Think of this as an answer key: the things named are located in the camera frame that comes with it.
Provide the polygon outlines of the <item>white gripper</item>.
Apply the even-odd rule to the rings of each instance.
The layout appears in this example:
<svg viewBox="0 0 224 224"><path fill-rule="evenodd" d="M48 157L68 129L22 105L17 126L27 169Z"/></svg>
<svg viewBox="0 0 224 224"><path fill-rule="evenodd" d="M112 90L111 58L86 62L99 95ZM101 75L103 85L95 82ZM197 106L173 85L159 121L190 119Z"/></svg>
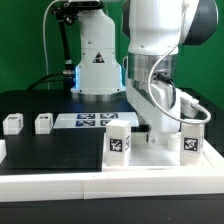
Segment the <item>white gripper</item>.
<svg viewBox="0 0 224 224"><path fill-rule="evenodd" d="M176 118L180 117L183 91L176 89L176 103L173 108L170 108L173 93L170 85L158 82L151 85L151 90L157 103L165 111ZM126 95L130 105L151 128L149 143L151 143L152 139L155 139L158 145L166 145L168 143L168 137L179 131L180 123L171 119L154 106L145 91L138 90L134 87L134 81L132 79L126 80Z"/></svg>

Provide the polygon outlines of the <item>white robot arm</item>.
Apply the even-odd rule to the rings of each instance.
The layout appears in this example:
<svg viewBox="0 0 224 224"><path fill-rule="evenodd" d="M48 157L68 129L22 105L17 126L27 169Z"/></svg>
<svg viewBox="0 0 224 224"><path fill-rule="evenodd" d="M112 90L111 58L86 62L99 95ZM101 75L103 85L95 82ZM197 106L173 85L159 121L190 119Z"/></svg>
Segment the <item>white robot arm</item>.
<svg viewBox="0 0 224 224"><path fill-rule="evenodd" d="M215 32L215 0L125 0L123 32L130 38L127 70L120 76L115 59L115 25L99 0L69 0L78 8L81 61L76 67L72 95L105 101L125 93L128 102L150 126L151 142L166 143L179 131L186 114L189 123L201 107L170 83L180 45L200 45Z"/></svg>

